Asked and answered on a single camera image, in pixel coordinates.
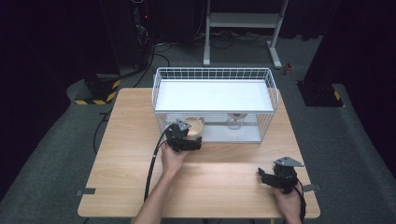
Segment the human arm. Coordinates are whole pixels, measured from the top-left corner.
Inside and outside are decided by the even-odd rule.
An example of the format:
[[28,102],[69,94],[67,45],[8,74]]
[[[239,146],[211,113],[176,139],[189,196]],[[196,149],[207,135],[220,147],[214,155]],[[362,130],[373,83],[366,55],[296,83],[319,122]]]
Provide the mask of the human arm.
[[[295,186],[297,190],[303,192],[300,184]],[[289,194],[284,194],[282,189],[271,187],[275,194],[277,207],[279,208],[282,217],[285,218],[287,224],[301,224],[301,199],[296,189],[293,189]]]
[[184,160],[190,153],[188,151],[176,153],[167,143],[163,143],[162,152],[163,174],[144,202],[142,208],[140,208],[136,218],[132,221],[134,224],[161,223],[163,209],[172,188],[172,184]]

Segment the gray carpet floor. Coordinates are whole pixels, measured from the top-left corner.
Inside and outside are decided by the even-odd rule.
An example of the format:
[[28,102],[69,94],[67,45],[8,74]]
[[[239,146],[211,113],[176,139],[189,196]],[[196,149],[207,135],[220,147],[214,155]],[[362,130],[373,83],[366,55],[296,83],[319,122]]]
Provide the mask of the gray carpet floor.
[[[305,223],[396,223],[395,178],[363,130],[343,85],[333,86],[345,107],[304,105],[296,80],[304,79],[319,43],[320,38],[278,39],[276,50],[282,63],[291,63],[290,76],[274,68],[264,41],[237,41],[226,49],[212,48],[211,66],[268,67],[273,71],[311,181],[323,188],[316,193],[320,217],[307,219]],[[229,44],[212,41],[212,45],[219,48]],[[203,47],[163,44],[156,51],[165,56],[172,67],[203,64]],[[152,67],[165,66],[167,61],[163,57],[154,57]],[[137,88],[151,87],[153,74],[148,71]],[[140,75],[124,78],[119,89],[131,88],[139,78]],[[95,159],[93,144],[100,146],[106,129],[103,123],[93,142],[103,117],[100,113],[109,111],[114,101],[109,105],[75,105],[74,99],[80,98],[85,89],[81,80],[65,93],[71,105],[39,143],[0,203],[0,223],[83,223],[86,220],[77,213],[81,198],[76,193],[85,188]],[[130,223],[130,220],[93,217],[87,223]],[[248,224],[249,221],[209,219],[212,224]],[[163,223],[195,224],[202,220],[172,218]],[[269,223],[269,220],[257,219],[255,223]]]

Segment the person's left hand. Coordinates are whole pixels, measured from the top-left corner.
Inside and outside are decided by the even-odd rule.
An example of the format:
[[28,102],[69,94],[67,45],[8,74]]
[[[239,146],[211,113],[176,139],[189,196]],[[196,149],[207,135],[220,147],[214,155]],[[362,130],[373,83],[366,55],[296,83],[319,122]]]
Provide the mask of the person's left hand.
[[161,145],[161,149],[163,151],[163,154],[161,155],[161,159],[163,161],[163,173],[171,176],[176,175],[181,169],[184,160],[190,154],[190,151],[175,152],[167,142],[164,142]]

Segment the table top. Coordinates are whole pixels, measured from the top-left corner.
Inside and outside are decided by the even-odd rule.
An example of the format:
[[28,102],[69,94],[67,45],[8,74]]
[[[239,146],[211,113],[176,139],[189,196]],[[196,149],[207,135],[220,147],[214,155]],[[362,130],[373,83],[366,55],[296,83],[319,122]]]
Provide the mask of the table top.
[[[82,217],[135,217],[143,204],[152,153],[160,130],[151,105],[151,88],[121,89],[83,194]],[[193,151],[183,164],[164,208],[164,217],[281,217],[271,188],[258,167],[272,174],[273,161],[284,156],[304,162],[282,97],[261,144],[209,144]],[[305,167],[295,168],[304,185]],[[162,173],[154,166],[152,189]],[[313,191],[304,194],[307,218],[320,215]]]

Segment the white metal stand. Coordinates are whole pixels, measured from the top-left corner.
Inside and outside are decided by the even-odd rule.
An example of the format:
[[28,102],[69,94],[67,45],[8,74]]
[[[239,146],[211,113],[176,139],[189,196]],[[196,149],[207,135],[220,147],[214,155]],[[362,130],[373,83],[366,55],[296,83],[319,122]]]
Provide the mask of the white metal stand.
[[282,64],[277,56],[275,44],[288,2],[289,0],[283,1],[279,13],[211,13],[210,0],[207,0],[204,66],[210,66],[210,27],[250,27],[274,29],[272,40],[267,41],[267,46],[275,68],[281,68]]

